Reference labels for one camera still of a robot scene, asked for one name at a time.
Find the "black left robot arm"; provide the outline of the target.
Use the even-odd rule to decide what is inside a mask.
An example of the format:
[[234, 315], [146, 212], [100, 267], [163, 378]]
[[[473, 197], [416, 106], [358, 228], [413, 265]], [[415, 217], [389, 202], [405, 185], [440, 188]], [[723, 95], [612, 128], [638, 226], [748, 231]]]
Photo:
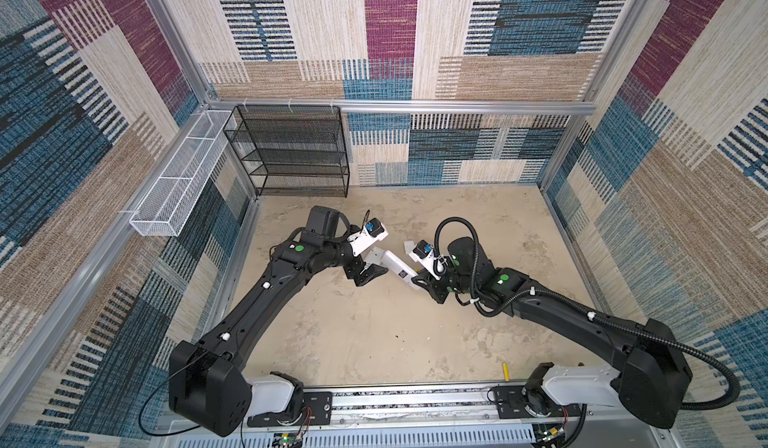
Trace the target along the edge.
[[285, 305], [327, 268], [341, 268], [357, 286], [386, 273], [362, 254], [388, 232], [376, 218], [352, 225], [334, 209], [315, 206], [269, 256], [243, 299], [198, 341], [180, 342], [169, 358], [170, 410], [226, 437], [251, 418], [293, 424], [305, 414], [303, 384], [272, 372], [247, 380], [243, 369], [257, 342]]

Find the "white remote control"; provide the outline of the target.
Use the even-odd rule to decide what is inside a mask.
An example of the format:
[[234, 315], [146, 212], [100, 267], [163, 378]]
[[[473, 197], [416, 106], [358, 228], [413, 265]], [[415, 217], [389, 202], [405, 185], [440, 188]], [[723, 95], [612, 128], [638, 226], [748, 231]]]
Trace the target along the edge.
[[368, 251], [363, 260], [368, 264], [375, 264], [387, 268], [389, 273], [396, 275], [409, 287], [419, 289], [419, 286], [412, 281], [417, 275], [417, 272], [393, 252], [373, 247]]

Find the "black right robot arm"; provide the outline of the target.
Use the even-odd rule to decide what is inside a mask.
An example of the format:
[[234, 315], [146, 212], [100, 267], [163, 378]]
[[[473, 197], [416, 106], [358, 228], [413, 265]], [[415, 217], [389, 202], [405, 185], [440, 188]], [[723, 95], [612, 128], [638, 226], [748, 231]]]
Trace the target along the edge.
[[[555, 292], [518, 270], [496, 267], [486, 256], [474, 226], [458, 217], [469, 234], [452, 241], [445, 253], [437, 241], [421, 240], [407, 248], [420, 265], [414, 283], [442, 304], [448, 295], [466, 295], [467, 305], [481, 316], [519, 317], [543, 326], [589, 350], [603, 360], [606, 378], [559, 373], [542, 364], [531, 377], [527, 392], [535, 407], [559, 405], [620, 405], [635, 418], [667, 429], [680, 411], [710, 411], [734, 403], [741, 393], [736, 374], [717, 358], [678, 342], [664, 323], [648, 319], [640, 324], [608, 315]], [[717, 398], [688, 402], [693, 380], [688, 358], [719, 372], [726, 381]]]

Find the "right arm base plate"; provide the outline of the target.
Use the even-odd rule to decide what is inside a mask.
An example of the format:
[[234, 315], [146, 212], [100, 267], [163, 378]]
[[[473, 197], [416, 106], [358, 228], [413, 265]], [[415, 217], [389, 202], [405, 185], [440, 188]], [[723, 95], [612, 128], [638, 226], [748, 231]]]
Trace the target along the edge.
[[486, 391], [486, 399], [497, 410], [500, 419], [576, 418], [582, 414], [580, 404], [558, 405], [540, 389], [522, 385], [496, 385]]

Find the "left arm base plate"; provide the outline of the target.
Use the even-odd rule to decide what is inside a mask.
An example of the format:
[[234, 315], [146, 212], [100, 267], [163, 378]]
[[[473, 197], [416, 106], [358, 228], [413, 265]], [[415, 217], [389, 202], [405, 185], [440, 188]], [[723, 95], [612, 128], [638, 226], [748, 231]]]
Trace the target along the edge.
[[310, 391], [303, 394], [297, 411], [288, 410], [286, 414], [261, 414], [249, 417], [245, 422], [248, 428], [296, 427], [309, 418], [309, 425], [328, 426], [331, 423], [334, 395], [331, 391]]

